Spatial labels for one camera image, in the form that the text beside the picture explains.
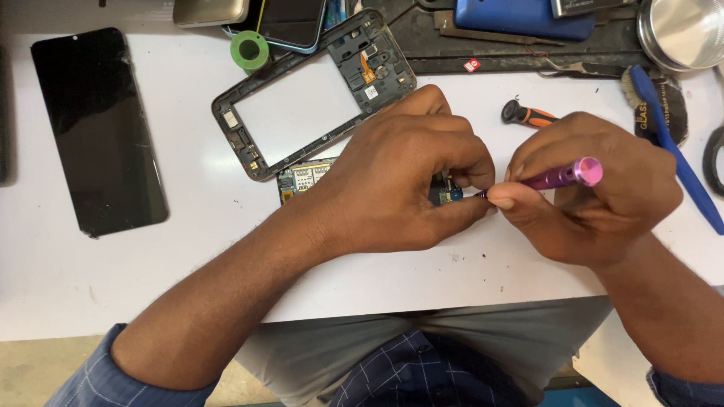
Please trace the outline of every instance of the blue checkered shirt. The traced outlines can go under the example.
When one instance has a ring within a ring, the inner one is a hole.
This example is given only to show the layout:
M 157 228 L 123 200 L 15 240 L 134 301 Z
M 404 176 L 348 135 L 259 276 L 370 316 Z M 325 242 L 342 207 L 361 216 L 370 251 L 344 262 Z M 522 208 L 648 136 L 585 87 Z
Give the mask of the blue checkered shirt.
M 51 396 L 48 407 L 201 407 L 216 382 L 193 391 L 167 390 L 129 377 L 110 349 L 117 324 L 87 361 Z M 649 383 L 666 407 L 724 407 L 724 385 L 685 382 L 651 371 Z M 438 335 L 408 332 L 367 356 L 348 375 L 331 407 L 523 407 L 528 402 L 489 358 Z

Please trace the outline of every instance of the purple screwdriver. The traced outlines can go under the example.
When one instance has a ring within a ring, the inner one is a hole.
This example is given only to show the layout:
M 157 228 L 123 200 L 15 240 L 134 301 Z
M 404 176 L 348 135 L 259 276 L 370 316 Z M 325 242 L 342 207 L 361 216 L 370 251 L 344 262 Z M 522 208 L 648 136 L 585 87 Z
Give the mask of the purple screwdriver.
M 522 180 L 521 184 L 527 185 L 534 190 L 546 190 L 563 188 L 574 184 L 585 185 L 586 187 L 595 186 L 603 177 L 603 167 L 601 162 L 593 157 L 581 157 L 574 163 L 549 169 L 542 174 L 527 180 Z M 475 194 L 481 198 L 488 198 L 488 190 L 482 190 Z

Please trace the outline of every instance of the tile floor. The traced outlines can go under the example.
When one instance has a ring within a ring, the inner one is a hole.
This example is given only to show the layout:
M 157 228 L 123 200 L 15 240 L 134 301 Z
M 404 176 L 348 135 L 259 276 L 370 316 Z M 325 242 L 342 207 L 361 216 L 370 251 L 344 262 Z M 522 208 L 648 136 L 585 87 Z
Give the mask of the tile floor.
M 103 335 L 0 342 L 0 407 L 39 407 L 93 352 Z M 232 361 L 206 407 L 277 399 Z

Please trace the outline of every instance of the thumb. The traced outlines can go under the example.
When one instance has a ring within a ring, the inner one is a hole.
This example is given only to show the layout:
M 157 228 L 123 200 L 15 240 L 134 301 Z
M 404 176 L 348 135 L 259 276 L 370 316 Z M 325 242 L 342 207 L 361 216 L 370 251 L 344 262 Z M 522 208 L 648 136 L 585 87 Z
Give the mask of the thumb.
M 488 210 L 493 209 L 490 202 L 477 196 L 459 201 L 444 203 L 430 211 L 430 217 L 439 238 L 446 239 L 456 235 L 485 217 Z
M 570 250 L 585 239 L 585 229 L 546 201 L 538 191 L 516 182 L 493 185 L 488 201 L 517 227 L 540 254 L 556 261 L 566 261 Z

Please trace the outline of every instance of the shirt sleeve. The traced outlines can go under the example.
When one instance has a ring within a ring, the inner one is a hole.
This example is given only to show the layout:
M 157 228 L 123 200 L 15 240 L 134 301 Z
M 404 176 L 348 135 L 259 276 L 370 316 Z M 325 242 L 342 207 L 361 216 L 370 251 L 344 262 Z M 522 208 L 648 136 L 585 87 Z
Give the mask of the shirt sleeve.
M 687 382 L 654 368 L 647 381 L 665 407 L 724 407 L 724 385 Z
M 168 390 L 139 382 L 111 358 L 111 345 L 126 324 L 108 331 L 93 354 L 50 397 L 46 407 L 202 407 L 218 380 L 200 390 Z

